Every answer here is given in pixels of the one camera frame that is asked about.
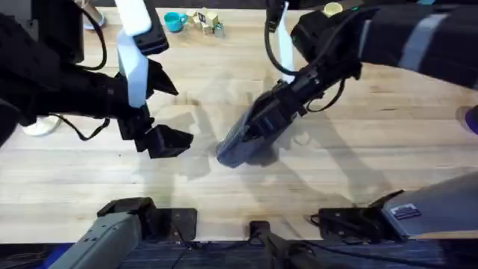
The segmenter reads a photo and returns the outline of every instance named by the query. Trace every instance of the label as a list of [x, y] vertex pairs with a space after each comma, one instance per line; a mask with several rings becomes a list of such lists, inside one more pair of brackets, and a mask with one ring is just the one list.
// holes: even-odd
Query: label
[[414, 204], [400, 205], [390, 209], [390, 212], [397, 220], [406, 220], [411, 217], [421, 216], [421, 213]]

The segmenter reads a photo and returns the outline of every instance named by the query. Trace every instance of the small cup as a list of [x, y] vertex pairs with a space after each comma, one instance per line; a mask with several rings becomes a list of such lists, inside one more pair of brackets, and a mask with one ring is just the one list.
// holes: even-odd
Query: small cup
[[186, 14], [183, 13], [168, 12], [166, 13], [166, 15], [164, 15], [164, 22], [166, 23], [166, 28], [172, 33], [177, 33], [182, 30], [183, 25], [186, 23], [186, 21]]

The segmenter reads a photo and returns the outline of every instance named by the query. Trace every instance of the purple object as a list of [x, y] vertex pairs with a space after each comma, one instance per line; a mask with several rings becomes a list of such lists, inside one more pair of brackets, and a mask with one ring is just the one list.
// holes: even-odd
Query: purple object
[[470, 109], [465, 115], [465, 122], [470, 130], [478, 135], [478, 106]]

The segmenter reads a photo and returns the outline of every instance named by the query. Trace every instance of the sticker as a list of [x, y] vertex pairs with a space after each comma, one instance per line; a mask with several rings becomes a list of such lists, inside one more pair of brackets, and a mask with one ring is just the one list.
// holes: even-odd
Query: sticker
[[414, 204], [400, 205], [390, 209], [390, 212], [397, 220], [406, 220], [411, 217], [421, 216], [421, 213]]
[[204, 16], [204, 14], [198, 12], [198, 13], [197, 13], [197, 16], [199, 17], [199, 20], [200, 20], [201, 22], [206, 23], [206, 16]]

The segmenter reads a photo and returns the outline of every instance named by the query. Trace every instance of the wire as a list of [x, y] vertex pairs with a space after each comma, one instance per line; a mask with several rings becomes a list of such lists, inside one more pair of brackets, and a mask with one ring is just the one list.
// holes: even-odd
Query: wire
[[312, 103], [313, 101], [317, 100], [317, 98], [316, 98], [316, 99], [310, 100], [310, 101], [307, 103], [307, 105], [305, 106], [305, 109], [306, 109], [308, 112], [315, 113], [315, 112], [321, 112], [321, 111], [326, 110], [327, 108], [330, 108], [331, 106], [333, 106], [333, 105], [341, 98], [342, 93], [344, 92], [344, 88], [345, 88], [345, 78], [342, 78], [341, 84], [340, 84], [340, 86], [339, 86], [339, 88], [338, 88], [338, 91], [337, 91], [337, 94], [335, 94], [334, 98], [333, 98], [332, 100], [330, 100], [330, 102], [329, 102], [326, 106], [324, 106], [324, 107], [321, 108], [321, 109], [317, 109], [317, 110], [311, 109], [311, 108], [310, 108], [310, 107], [311, 107], [311, 103]]
[[347, 25], [352, 19], [356, 18], [359, 14], [362, 14], [362, 13], [370, 11], [370, 10], [375, 10], [375, 9], [378, 9], [378, 7], [366, 7], [366, 8], [362, 8], [360, 10], [354, 11], [352, 14], [350, 14], [346, 19], [344, 19], [341, 22], [341, 24], [339, 24], [334, 29], [334, 31], [330, 35], [329, 39], [326, 41], [325, 45], [320, 50], [317, 57], [312, 62], [310, 62], [307, 66], [303, 67], [299, 71], [292, 71], [292, 70], [284, 68], [277, 61], [276, 57], [274, 56], [273, 51], [270, 48], [269, 31], [268, 31], [269, 16], [266, 15], [266, 22], [265, 22], [265, 25], [264, 25], [264, 42], [265, 42], [265, 46], [266, 46], [267, 56], [269, 57], [270, 62], [272, 63], [272, 65], [274, 65], [274, 67], [277, 68], [277, 70], [279, 70], [280, 72], [283, 72], [286, 75], [301, 75], [301, 74], [304, 74], [304, 73], [310, 71], [312, 68], [314, 68], [319, 63], [319, 61], [322, 60], [322, 57], [329, 50], [329, 47], [332, 44], [332, 42], [334, 41], [334, 39], [336, 38], [337, 34], [342, 30], [342, 28], [344, 28], [345, 25]]
[[375, 261], [382, 261], [382, 262], [393, 262], [397, 264], [402, 264], [402, 265], [409, 265], [409, 266], [416, 266], [416, 267], [423, 267], [423, 268], [447, 268], [444, 265], [437, 265], [437, 264], [430, 264], [427, 262], [416, 262], [416, 261], [408, 261], [404, 259], [396, 259], [396, 258], [391, 258], [391, 257], [384, 257], [384, 256], [376, 256], [376, 255], [368, 255], [368, 254], [361, 254], [361, 253], [352, 253], [348, 251], [343, 251], [343, 250], [336, 250], [330, 247], [325, 247], [325, 246], [320, 246], [319, 244], [304, 240], [303, 241], [306, 244], [309, 244], [310, 246], [317, 247], [321, 250], [325, 250], [331, 253], [336, 253], [336, 254], [341, 254], [341, 255], [346, 255], [346, 256], [352, 256], [356, 258], [361, 258], [361, 259], [370, 259], [370, 260], [375, 260]]
[[176, 265], [182, 260], [182, 257], [186, 254], [186, 252], [189, 250], [189, 248], [185, 248], [181, 254], [179, 254], [178, 258], [174, 261], [173, 265], [171, 266], [171, 269], [174, 269]]
[[75, 4], [75, 6], [77, 8], [79, 8], [81, 10], [81, 12], [88, 18], [91, 25], [95, 29], [95, 32], [96, 32], [96, 34], [98, 35], [98, 38], [99, 38], [99, 42], [102, 44], [102, 53], [103, 53], [102, 61], [98, 66], [96, 66], [96, 67], [85, 67], [85, 66], [82, 66], [82, 65], [77, 65], [77, 67], [80, 67], [82, 69], [89, 70], [89, 71], [100, 70], [101, 68], [105, 67], [106, 60], [108, 59], [108, 55], [107, 55], [107, 51], [106, 51], [105, 36], [103, 35], [103, 30], [102, 30], [101, 26], [98, 25], [98, 23], [95, 21], [95, 19], [86, 10], [79, 7], [77, 4]]
[[108, 127], [110, 125], [110, 119], [106, 118], [105, 121], [103, 122], [103, 124], [101, 124], [100, 126], [98, 126], [95, 131], [93, 131], [93, 133], [90, 134], [89, 137], [85, 137], [84, 134], [82, 134], [80, 132], [80, 130], [78, 130], [78, 128], [76, 128], [76, 126], [73, 125], [73, 123], [71, 123], [69, 120], [67, 120], [66, 118], [64, 118], [63, 116], [61, 115], [58, 115], [58, 114], [50, 114], [50, 116], [54, 116], [54, 117], [57, 117], [58, 119], [62, 120], [64, 123], [66, 123], [69, 127], [71, 127], [73, 130], [75, 130], [76, 134], [78, 135], [78, 137], [80, 138], [80, 140], [82, 141], [88, 141], [90, 140], [91, 138], [95, 137], [97, 134], [99, 134], [104, 128]]

